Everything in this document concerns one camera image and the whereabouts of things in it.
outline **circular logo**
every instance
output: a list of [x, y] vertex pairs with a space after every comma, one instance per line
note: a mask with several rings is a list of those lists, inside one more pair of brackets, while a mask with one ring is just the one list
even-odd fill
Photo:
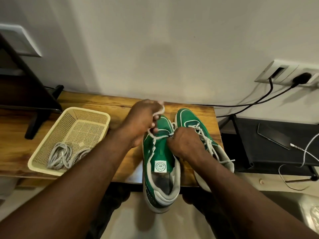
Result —
[[166, 165], [163, 162], [158, 162], [155, 165], [155, 168], [156, 168], [157, 171], [162, 172], [162, 171], [164, 171], [166, 169]]

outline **television stand leg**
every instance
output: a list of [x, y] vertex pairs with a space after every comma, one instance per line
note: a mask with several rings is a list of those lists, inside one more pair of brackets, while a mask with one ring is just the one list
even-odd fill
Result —
[[[63, 90], [63, 85], [58, 85], [55, 89], [50, 90], [50, 94], [55, 98], [58, 99], [59, 95]], [[51, 110], [39, 109], [36, 111], [36, 114], [32, 117], [28, 129], [24, 138], [26, 139], [33, 139], [36, 133], [38, 132], [39, 128], [41, 127], [42, 123], [49, 119], [51, 114]]]

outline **black phone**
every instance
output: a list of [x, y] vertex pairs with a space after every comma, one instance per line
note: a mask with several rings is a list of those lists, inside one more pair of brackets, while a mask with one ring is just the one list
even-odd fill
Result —
[[257, 134], [260, 136], [267, 138], [269, 141], [274, 142], [282, 146], [283, 148], [290, 149], [290, 137], [286, 136], [285, 134], [278, 132], [277, 130], [259, 123], [257, 128]]

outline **black pants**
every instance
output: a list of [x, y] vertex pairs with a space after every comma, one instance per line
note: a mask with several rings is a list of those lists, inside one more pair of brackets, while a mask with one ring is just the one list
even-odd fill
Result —
[[[114, 210], [118, 209], [122, 202], [130, 196], [130, 185], [122, 183], [111, 183], [106, 190], [99, 205], [94, 220], [91, 222], [90, 230], [86, 239], [100, 239], [106, 229]], [[192, 204], [206, 218], [217, 239], [235, 238], [229, 222], [218, 206], [211, 193], [198, 190], [194, 193], [184, 193], [183, 199], [186, 203]]]

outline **yellow plastic basket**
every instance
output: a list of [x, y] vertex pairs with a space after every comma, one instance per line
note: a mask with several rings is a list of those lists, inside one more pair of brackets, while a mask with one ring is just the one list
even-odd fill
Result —
[[66, 167], [59, 170], [47, 168], [50, 152], [54, 145], [58, 142], [66, 143], [72, 148], [71, 156], [83, 148], [92, 149], [105, 137], [110, 119], [110, 115], [104, 112], [78, 107], [67, 108], [30, 157], [29, 169], [61, 176], [66, 172]]

